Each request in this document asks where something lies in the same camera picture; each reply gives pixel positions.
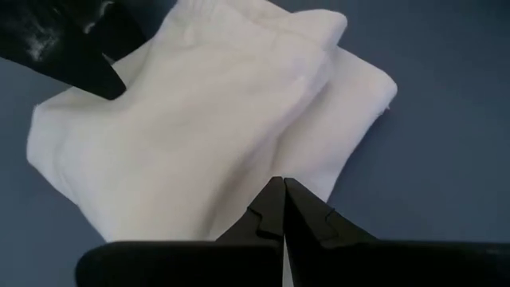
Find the folded white sock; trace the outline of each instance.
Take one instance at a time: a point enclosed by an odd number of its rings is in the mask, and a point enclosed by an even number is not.
[[[36,107],[28,159],[108,241],[214,239],[272,175],[326,199],[396,92],[336,48],[345,25],[262,0],[181,1],[115,64],[121,98],[71,88]]]

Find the blue table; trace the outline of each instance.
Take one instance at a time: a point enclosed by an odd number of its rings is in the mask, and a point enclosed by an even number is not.
[[[169,0],[129,0],[147,33]],[[510,2],[280,0],[342,11],[340,44],[397,82],[330,204],[382,238],[510,242]],[[65,88],[0,59],[0,286],[72,286],[103,243],[25,160],[33,106]]]

